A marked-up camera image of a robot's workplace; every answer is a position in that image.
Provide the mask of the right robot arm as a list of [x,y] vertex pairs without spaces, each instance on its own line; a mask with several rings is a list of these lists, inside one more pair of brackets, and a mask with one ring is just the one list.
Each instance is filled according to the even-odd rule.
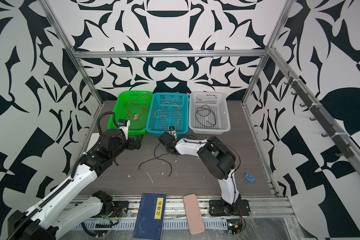
[[228,145],[215,136],[206,140],[195,140],[175,138],[167,132],[159,136],[158,140],[171,155],[190,155],[202,160],[210,174],[219,181],[225,211],[233,214],[238,210],[241,194],[235,180],[236,156]]

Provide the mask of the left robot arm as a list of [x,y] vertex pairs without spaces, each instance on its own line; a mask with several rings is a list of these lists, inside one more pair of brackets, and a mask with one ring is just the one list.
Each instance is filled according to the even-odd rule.
[[74,163],[71,174],[56,189],[25,212],[16,211],[8,219],[9,240],[58,240],[87,219],[113,214],[113,198],[97,191],[83,203],[65,211],[65,207],[105,170],[115,164],[125,150],[141,148],[143,135],[129,137],[130,122],[116,120],[113,112],[97,119],[99,138]]

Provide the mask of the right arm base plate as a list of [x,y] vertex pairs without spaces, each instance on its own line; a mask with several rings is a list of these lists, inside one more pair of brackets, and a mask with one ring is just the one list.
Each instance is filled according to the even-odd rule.
[[240,200],[232,207],[223,200],[209,200],[209,214],[213,217],[249,216],[251,208],[247,200]]

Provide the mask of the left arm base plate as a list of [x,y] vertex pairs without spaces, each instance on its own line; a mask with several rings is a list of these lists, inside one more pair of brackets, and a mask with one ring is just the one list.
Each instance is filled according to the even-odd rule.
[[92,216],[92,218],[100,218],[107,215],[110,218],[122,217],[128,213],[129,201],[113,201],[102,206],[101,211]]

